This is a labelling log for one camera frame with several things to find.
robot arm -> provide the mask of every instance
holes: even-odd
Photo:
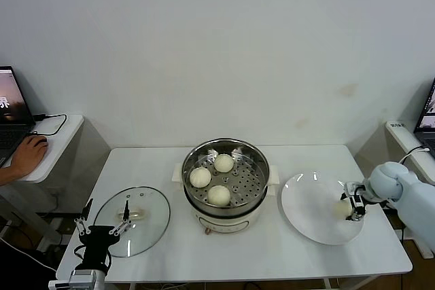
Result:
[[[125,203],[122,221],[116,227],[110,225],[87,225],[92,199],[84,207],[80,218],[75,219],[75,225],[79,232],[79,239],[83,245],[77,247],[74,253],[82,259],[75,267],[69,280],[50,281],[49,290],[80,289],[80,290],[104,290],[104,279],[111,265],[109,247],[116,244],[121,235],[131,226],[130,210],[128,201]],[[85,248],[83,257],[76,253],[78,249]],[[105,265],[106,257],[109,256],[109,265]]]
[[[347,219],[352,221],[363,218],[365,205],[387,200],[403,223],[435,251],[435,187],[422,183],[407,167],[381,164],[364,183],[347,183],[343,197],[351,201],[353,211]]]

white plate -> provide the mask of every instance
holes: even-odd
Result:
[[[362,229],[360,222],[339,219],[334,205],[343,193],[343,183],[320,173],[300,173],[283,187],[284,213],[294,227],[311,240],[322,244],[345,244]]]

white shelf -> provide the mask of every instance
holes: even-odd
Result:
[[[316,243],[300,234],[281,214],[280,196],[266,197],[252,226],[236,234],[206,235],[192,216],[183,191],[173,187],[173,167],[190,148],[114,149],[95,185],[88,221],[119,191],[141,185],[159,189],[171,205],[163,237],[151,249],[129,258],[113,258],[106,283],[273,280],[397,274],[412,269],[379,205],[368,208],[360,235],[343,246]],[[344,145],[266,146],[260,150],[277,166],[279,179],[316,170],[341,181],[363,175]],[[68,280],[79,264],[73,254],[77,230],[57,270]]]
[[[421,145],[413,132],[416,123],[416,121],[392,120],[385,124],[388,132],[405,153]],[[408,160],[412,160],[425,179],[435,185],[435,159],[429,153],[417,152],[411,155]]]
[[[45,119],[42,122],[37,122],[33,130],[43,134],[50,134],[55,132],[63,121],[63,117],[54,117]],[[68,115],[67,121],[54,136],[48,136],[48,149],[47,152],[36,169],[29,175],[20,179],[27,183],[40,183],[47,178],[50,171],[53,169],[60,156],[67,148],[71,139],[82,125],[84,119],[82,115]],[[4,167],[10,166],[11,158],[4,164]]]

glass lid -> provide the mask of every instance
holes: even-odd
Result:
[[[110,246],[114,257],[131,257],[154,246],[166,230],[171,209],[166,197],[151,187],[123,190],[101,207],[94,225],[117,226],[122,221],[125,203],[130,209],[131,228],[121,234],[120,241]]]

laptop screen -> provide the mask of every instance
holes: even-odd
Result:
[[[415,127],[415,132],[433,131],[435,132],[435,80],[429,91],[423,111]]]
[[[27,108],[11,69],[0,68],[0,124],[30,124]]]

